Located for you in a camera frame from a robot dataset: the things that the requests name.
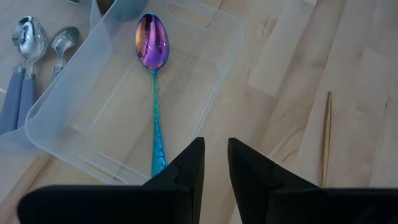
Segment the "rainbow spoon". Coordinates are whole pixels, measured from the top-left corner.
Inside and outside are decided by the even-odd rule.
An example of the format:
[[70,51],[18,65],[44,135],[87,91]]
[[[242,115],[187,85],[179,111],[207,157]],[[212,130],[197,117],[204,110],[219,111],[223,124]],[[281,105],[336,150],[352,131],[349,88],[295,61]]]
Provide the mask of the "rainbow spoon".
[[152,94],[154,102],[154,141],[152,148],[152,176],[167,166],[163,143],[162,127],[157,98],[157,71],[169,58],[170,45],[166,28],[154,14],[145,14],[138,22],[136,30],[136,52],[143,66],[152,72]]

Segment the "clear plastic bin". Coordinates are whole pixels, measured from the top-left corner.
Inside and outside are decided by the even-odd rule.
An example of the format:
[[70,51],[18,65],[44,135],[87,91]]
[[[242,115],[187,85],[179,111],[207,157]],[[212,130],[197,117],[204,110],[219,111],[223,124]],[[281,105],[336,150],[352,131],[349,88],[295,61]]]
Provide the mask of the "clear plastic bin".
[[[2,12],[2,16],[9,18],[9,20],[0,22],[3,30],[9,30],[8,33],[0,32],[0,39],[3,40],[0,43],[1,52],[3,54],[7,52],[7,55],[4,54],[5,57],[0,62],[0,70],[2,71],[0,74],[0,110],[4,103],[14,66],[23,62],[23,56],[14,49],[11,41],[11,34],[18,20],[23,16],[33,16],[38,19],[43,25],[50,43],[55,33],[66,26],[76,26],[81,33],[81,38],[85,39],[90,32],[90,28],[94,28],[101,19],[96,0],[80,0],[79,4],[71,3],[68,0],[32,0],[24,2],[21,6],[11,4],[6,8],[7,10]],[[45,79],[42,76],[50,77],[52,75],[56,61],[57,56],[49,46],[45,57],[40,59],[35,66],[39,93],[46,86],[46,83],[40,82]],[[25,153],[33,152],[34,148],[34,145],[29,142],[24,128],[0,136],[0,152]]]
[[[114,3],[26,122],[36,146],[109,184],[143,184],[150,176],[151,74],[135,51],[139,18],[156,14],[171,44],[158,72],[169,161],[201,130],[243,38],[237,19],[195,1],[129,2]],[[197,14],[195,23],[180,17],[187,13]]]

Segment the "gold chopstick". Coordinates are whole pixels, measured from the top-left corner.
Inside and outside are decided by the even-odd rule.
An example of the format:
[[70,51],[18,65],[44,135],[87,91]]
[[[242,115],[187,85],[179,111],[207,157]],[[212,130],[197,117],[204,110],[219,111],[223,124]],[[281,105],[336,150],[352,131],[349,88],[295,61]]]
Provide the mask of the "gold chopstick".
[[331,130],[331,92],[328,92],[328,100],[326,102],[325,121],[323,123],[322,137],[322,180],[321,187],[326,186],[326,178],[328,176],[329,148],[330,148],[330,130]]

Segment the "wooden table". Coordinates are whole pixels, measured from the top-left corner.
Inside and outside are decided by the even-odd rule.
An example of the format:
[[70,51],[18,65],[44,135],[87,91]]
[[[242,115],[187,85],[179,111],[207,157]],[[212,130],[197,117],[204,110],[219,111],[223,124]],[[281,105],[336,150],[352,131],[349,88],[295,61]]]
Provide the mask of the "wooden table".
[[[326,186],[398,186],[396,0],[201,1],[236,16],[244,28],[239,56],[201,133],[206,139],[202,223],[240,222],[228,174],[230,137],[319,184],[328,91],[333,121]],[[19,1],[8,2],[0,11]],[[10,29],[0,29],[3,33]],[[0,44],[4,58],[13,50],[8,36],[0,37],[7,37]],[[40,77],[42,86],[49,78]],[[25,163],[18,156],[4,158],[14,161],[0,164],[13,188],[0,205],[1,223],[17,223],[17,200],[37,187],[101,184],[52,156]],[[23,164],[17,178],[8,168],[14,163]]]

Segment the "gray spoon handle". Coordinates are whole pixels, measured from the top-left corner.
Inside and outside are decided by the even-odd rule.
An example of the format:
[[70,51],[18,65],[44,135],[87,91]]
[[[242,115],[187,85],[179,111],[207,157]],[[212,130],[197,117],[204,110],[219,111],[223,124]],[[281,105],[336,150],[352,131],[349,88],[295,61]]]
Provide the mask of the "gray spoon handle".
[[17,129],[19,101],[21,100],[25,71],[22,66],[14,67],[0,114],[0,135]]
[[25,79],[22,83],[21,102],[19,104],[18,125],[20,128],[25,125],[25,118],[30,108],[36,102],[35,95],[35,74],[26,73]]
[[52,74],[52,80],[54,81],[55,78],[62,72],[63,66],[55,66],[54,72]]

